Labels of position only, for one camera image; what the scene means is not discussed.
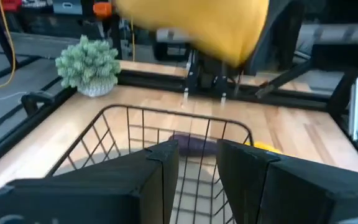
yellow object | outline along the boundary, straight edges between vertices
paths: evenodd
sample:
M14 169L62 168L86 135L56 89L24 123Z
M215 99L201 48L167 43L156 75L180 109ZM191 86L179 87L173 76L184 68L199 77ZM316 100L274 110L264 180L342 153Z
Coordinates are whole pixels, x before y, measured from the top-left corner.
M269 0L116 0L119 13L148 30L177 28L199 50L243 63L263 30Z
M255 142L254 147L257 147L258 149L268 150L270 152L274 152L274 153L277 153L277 154L283 154L280 150L275 149L274 147L266 145L266 144L264 144L262 142Z
M12 81L13 77L15 76L16 55L15 55L15 48L13 47L13 41L12 41L11 33L9 32L9 28L8 28L8 25L7 25L7 22L6 22L6 16L5 16L4 6L3 6L2 0L0 0L0 12L1 12L1 15L2 15L2 21L4 22L7 38L8 38L8 41L9 41L9 45L11 46L11 49L12 49L12 58L13 58L11 76L9 76L9 79L5 83L0 85L0 88L2 88L4 86L7 86Z

purple object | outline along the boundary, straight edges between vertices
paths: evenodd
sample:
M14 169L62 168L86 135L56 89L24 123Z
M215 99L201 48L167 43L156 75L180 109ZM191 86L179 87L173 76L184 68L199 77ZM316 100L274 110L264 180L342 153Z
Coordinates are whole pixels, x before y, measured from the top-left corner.
M179 155L181 156L202 156L204 148L204 139L189 136L189 134L175 134L169 137L169 140L178 140ZM206 140L204 156L212 156L218 153L216 142Z

green succulent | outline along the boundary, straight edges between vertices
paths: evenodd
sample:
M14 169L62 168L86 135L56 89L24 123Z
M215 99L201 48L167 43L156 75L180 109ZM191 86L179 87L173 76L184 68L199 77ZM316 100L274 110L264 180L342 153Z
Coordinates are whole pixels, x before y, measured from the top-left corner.
M117 54L107 41L91 41L81 36L79 44L62 50L61 56L56 58L57 73L63 78L62 86L94 85L106 80L116 84L116 75L121 71L119 61L115 59Z

wire basket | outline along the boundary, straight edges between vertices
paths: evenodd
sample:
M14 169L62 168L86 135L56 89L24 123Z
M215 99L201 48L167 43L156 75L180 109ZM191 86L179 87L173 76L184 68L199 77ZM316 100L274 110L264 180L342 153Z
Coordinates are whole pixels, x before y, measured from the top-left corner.
M204 147L206 141L217 139L253 145L250 129L237 121L111 105L96 115L47 176L136 152L175 134L203 139ZM215 156L180 157L178 176L170 223L235 223Z

orange clamp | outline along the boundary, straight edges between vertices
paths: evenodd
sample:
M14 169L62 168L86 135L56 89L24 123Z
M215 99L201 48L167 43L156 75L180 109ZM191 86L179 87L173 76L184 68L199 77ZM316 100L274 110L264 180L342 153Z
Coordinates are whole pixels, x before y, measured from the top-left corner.
M93 12L99 19L105 19L112 15L112 4L110 2L97 2L93 5Z

